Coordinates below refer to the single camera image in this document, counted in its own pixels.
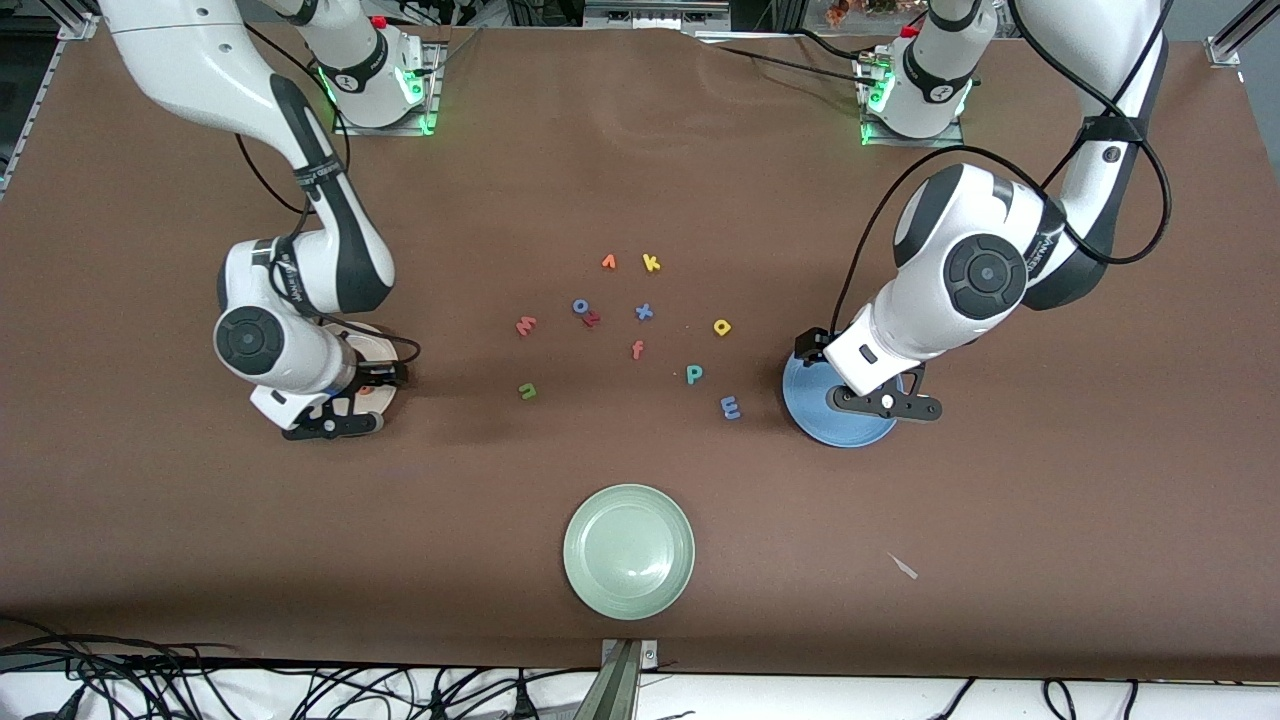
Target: blue plate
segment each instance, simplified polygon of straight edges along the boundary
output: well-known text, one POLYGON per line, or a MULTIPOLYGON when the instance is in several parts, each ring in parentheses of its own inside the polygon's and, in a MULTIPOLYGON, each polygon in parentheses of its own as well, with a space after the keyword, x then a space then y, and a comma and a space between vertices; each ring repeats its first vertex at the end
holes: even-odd
MULTIPOLYGON (((787 413, 813 439, 832 447, 865 447, 887 436, 897 424, 896 419, 837 410, 831 404, 832 388, 844 384, 828 363, 805 368, 803 360, 792 356, 782 369, 782 400, 787 413)), ((897 388, 902 389, 901 375, 897 388)))

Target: brown table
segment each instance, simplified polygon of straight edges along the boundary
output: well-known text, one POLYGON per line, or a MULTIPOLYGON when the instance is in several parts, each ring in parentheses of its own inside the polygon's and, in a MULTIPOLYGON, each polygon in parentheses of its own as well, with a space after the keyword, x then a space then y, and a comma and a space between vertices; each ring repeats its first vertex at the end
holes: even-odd
MULTIPOLYGON (((1044 173, 1070 88, 1016 42, 982 74, 968 138, 1044 173)), ((1199 47, 1172 49, 1155 122, 1164 247, 932 364, 942 421, 859 451, 803 436, 778 393, 920 154, 860 146, 849 85, 673 32, 488 31, 445 87, 436 136, 352 142, 398 269, 369 319, 424 341, 415 384, 376 436, 287 443, 210 334, 227 249, 292 218, 105 33, 68 50, 0 202, 0 610, 302 659, 586 665, 630 635, 682 670, 1280 673, 1280 193, 1244 87, 1199 47), (577 503, 628 482, 698 539, 687 592, 639 623, 561 566, 577 503)), ((1153 190, 1139 170, 1123 249, 1153 190)), ((890 227, 850 311, 891 277, 890 227)))

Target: robotic arm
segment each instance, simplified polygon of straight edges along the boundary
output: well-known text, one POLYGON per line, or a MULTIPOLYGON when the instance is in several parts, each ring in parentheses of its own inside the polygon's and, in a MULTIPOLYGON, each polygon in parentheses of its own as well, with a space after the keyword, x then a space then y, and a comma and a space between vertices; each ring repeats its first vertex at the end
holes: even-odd
POLYGON ((306 427, 311 411, 332 397, 351 400, 361 388, 399 384, 404 372, 385 340, 353 337, 307 316, 376 309, 396 282, 396 266, 302 91, 262 61, 234 0, 105 0, 102 9, 125 67, 148 97, 188 120, 274 147, 324 225, 230 249, 218 281, 219 359, 257 386, 253 405, 285 437, 379 429, 378 413, 306 427))
MULTIPOLYGON (((895 70, 901 72, 895 72, 897 85, 879 110, 888 127, 915 137, 941 132, 955 115, 977 54, 991 37, 987 24, 993 23, 989 0, 931 5, 919 36, 910 42, 899 38, 891 49, 895 70)), ((1019 9, 1025 28, 1053 58, 1108 96, 1139 63, 1160 18, 1156 0, 1024 0, 1019 9)), ((1117 101, 1139 127, 1151 117, 1165 55, 1160 37, 1117 101)), ((1029 187, 973 165, 933 174, 897 223, 897 277, 829 345, 823 342, 829 338, 817 338, 824 346, 815 348, 810 334, 797 338, 797 356, 808 343, 810 359, 818 350, 854 392, 868 396, 899 374, 977 340, 1019 304, 1044 310, 1093 290, 1105 265, 1080 252, 1064 223, 1091 247, 1110 252, 1139 149, 1114 137, 1115 128, 1108 127, 1114 123, 1097 118, 1102 106, 1084 92, 1080 105, 1083 145, 1057 202, 1044 202, 1029 187)))

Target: green plate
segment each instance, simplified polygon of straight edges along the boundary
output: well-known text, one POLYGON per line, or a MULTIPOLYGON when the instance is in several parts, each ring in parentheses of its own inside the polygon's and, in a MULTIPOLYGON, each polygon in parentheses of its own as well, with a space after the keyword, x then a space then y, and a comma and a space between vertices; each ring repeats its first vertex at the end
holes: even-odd
POLYGON ((591 610, 640 620, 671 607, 694 573, 694 529, 648 486, 613 486, 586 498, 564 533, 564 574, 591 610))

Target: white scrap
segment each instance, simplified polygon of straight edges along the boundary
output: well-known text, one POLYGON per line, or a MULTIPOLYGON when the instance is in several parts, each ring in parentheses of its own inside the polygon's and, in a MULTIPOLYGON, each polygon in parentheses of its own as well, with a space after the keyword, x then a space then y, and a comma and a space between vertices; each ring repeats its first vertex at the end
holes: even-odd
POLYGON ((897 562, 897 569, 901 570, 901 571, 904 571, 904 573, 906 573, 908 578, 911 578, 913 580, 919 579, 920 574, 916 573, 915 570, 911 570, 910 565, 908 565, 906 562, 902 562, 901 560, 899 560, 892 552, 886 552, 884 555, 888 555, 890 557, 892 557, 893 562, 897 562))

